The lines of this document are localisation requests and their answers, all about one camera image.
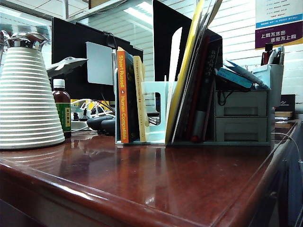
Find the computer monitor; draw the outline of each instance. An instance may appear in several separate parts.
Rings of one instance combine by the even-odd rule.
[[[168,78],[171,39],[175,31],[182,27],[180,53],[175,77],[175,80],[177,80],[190,30],[191,19],[157,0],[153,0],[152,7],[155,81],[164,81],[164,75]]]
[[[81,23],[70,23],[58,18],[52,19],[52,64],[66,57],[86,58],[86,42],[100,44],[115,49],[121,46],[131,55],[138,55],[143,61],[143,50],[133,47],[129,41],[102,32]],[[73,72],[65,76],[55,76],[55,79],[65,79],[65,89],[72,99],[90,98],[102,99],[102,94],[107,101],[114,101],[114,87],[107,84],[95,84],[88,82],[87,64],[75,68]]]

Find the purple banner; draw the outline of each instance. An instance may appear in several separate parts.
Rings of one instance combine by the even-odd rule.
[[[266,43],[286,44],[303,37],[303,21],[256,30],[255,48],[263,48]]]

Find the yellow folder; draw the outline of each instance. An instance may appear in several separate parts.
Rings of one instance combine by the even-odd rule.
[[[204,4],[204,0],[200,0],[196,7],[195,14],[194,14],[191,26],[190,26],[187,43],[186,43],[186,47],[185,47],[185,51],[184,51],[184,56],[183,56],[183,60],[182,60],[182,65],[181,65],[180,73],[178,76],[177,85],[176,85],[176,88],[175,88],[175,91],[174,91],[174,94],[172,97],[170,109],[169,109],[169,117],[168,117],[167,128],[166,128],[165,143],[168,143],[168,141],[170,140],[171,133],[172,133],[172,130],[174,127],[184,83],[186,81],[186,76],[187,76],[187,72],[188,72],[188,68],[189,68],[189,62],[190,62],[191,56],[193,54],[193,49],[195,46],[196,35],[198,32],[198,25],[199,25],[199,21],[202,16],[203,4]]]

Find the blue notebook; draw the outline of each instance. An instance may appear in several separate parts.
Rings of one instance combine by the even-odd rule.
[[[237,85],[240,85],[244,88],[251,88],[251,86],[254,83],[251,80],[246,79],[245,77],[242,77],[239,74],[237,74],[237,73],[235,73],[231,70],[222,68],[222,67],[219,69],[219,71],[217,73],[217,76],[219,76],[219,77],[221,77],[225,80],[231,81],[231,82],[233,82]]]

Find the brown medicine bottle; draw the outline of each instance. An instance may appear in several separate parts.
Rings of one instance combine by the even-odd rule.
[[[53,79],[53,97],[55,99],[64,137],[71,137],[71,98],[65,91],[64,79]]]

